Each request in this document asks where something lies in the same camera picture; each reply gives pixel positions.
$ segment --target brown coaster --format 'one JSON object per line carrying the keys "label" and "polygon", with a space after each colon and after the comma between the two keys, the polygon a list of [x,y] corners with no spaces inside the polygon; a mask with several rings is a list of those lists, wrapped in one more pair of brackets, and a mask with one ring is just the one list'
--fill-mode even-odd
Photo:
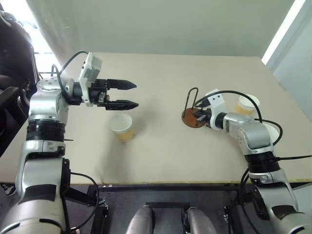
{"label": "brown coaster", "polygon": [[196,117],[193,115],[194,112],[198,111],[198,108],[188,108],[185,110],[185,115],[183,118],[183,114],[182,113],[182,121],[183,123],[185,123],[187,126],[191,127],[191,128],[200,128],[202,126],[205,125],[205,122],[202,123],[198,123],[196,122]]}

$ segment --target floor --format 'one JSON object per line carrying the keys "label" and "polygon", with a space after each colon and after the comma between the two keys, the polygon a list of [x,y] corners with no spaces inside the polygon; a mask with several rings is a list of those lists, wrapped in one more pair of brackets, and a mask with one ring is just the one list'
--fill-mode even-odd
{"label": "floor", "polygon": [[[87,185],[73,185],[75,189],[87,192]],[[106,200],[109,206],[109,234],[125,234],[128,224],[136,211],[146,202],[190,202],[191,206],[204,211],[213,222],[219,234],[227,234],[227,223],[223,218],[223,206],[230,205],[230,199],[235,196],[233,191],[135,191],[135,192],[110,192],[100,193],[101,198]],[[18,200],[17,194],[6,196],[0,190],[0,224],[10,206]],[[86,207],[68,201],[70,226],[77,226],[82,222],[93,207]],[[259,220],[256,217],[252,204],[247,204],[246,209],[254,225],[261,233],[273,234],[268,221]],[[156,225],[154,234],[182,234],[181,209],[154,209]],[[253,234],[241,211],[238,210],[244,233]],[[80,232],[89,234],[93,221],[84,225]]]}

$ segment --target robotic arm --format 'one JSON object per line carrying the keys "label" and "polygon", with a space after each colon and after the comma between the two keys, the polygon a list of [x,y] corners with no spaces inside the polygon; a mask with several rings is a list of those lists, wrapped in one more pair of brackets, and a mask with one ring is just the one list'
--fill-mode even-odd
{"label": "robotic arm", "polygon": [[101,60],[89,53],[79,82],[62,84],[54,77],[40,80],[30,100],[27,137],[16,175],[20,200],[8,212],[0,234],[70,233],[65,192],[70,184],[69,160],[64,159],[64,133],[68,106],[85,103],[107,110],[138,106],[128,100],[110,101],[111,88],[128,90],[136,85],[126,80],[97,79]]}
{"label": "robotic arm", "polygon": [[269,220],[279,234],[310,234],[312,218],[298,211],[297,200],[275,159],[266,127],[248,115],[225,113],[225,102],[220,94],[202,101],[201,107],[196,113],[198,121],[205,121],[208,127],[223,130],[237,140],[248,162],[249,177],[254,184],[253,204],[259,218]]}

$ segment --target table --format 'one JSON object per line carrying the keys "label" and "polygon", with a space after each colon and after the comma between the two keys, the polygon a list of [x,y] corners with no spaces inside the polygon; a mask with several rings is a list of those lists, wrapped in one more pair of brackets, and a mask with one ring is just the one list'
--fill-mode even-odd
{"label": "table", "polygon": [[[65,137],[66,155],[73,172],[88,174],[97,183],[237,182],[247,163],[236,141],[222,131],[193,129],[181,121],[186,96],[198,87],[208,91],[237,90],[260,100],[264,119],[284,129],[275,147],[280,157],[311,154],[312,123],[294,99],[256,57],[214,57],[96,53],[102,60],[98,78],[127,79],[129,91],[110,90],[111,100],[139,103],[130,111],[134,138],[120,142],[108,121],[118,114],[99,107],[71,106]],[[238,96],[224,94],[228,111]],[[0,181],[13,182],[27,123],[0,158]],[[290,181],[312,180],[312,159],[281,161]],[[90,183],[72,176],[72,183]]]}

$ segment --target white paper cup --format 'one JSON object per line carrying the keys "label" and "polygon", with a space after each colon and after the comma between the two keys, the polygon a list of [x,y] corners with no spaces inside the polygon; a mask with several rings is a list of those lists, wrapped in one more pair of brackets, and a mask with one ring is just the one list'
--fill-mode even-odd
{"label": "white paper cup", "polygon": [[275,142],[279,137],[278,131],[269,124],[264,123],[263,125],[268,129],[272,143]]}
{"label": "white paper cup", "polygon": [[121,141],[127,142],[132,139],[132,118],[129,115],[119,114],[114,116],[109,121],[109,126]]}
{"label": "white paper cup", "polygon": [[[260,101],[257,99],[254,95],[247,94],[259,107],[260,106]],[[254,105],[252,104],[251,101],[249,101],[247,98],[240,96],[239,100],[235,106],[235,112],[240,113],[240,114],[246,114],[246,115],[251,115],[255,110]]]}

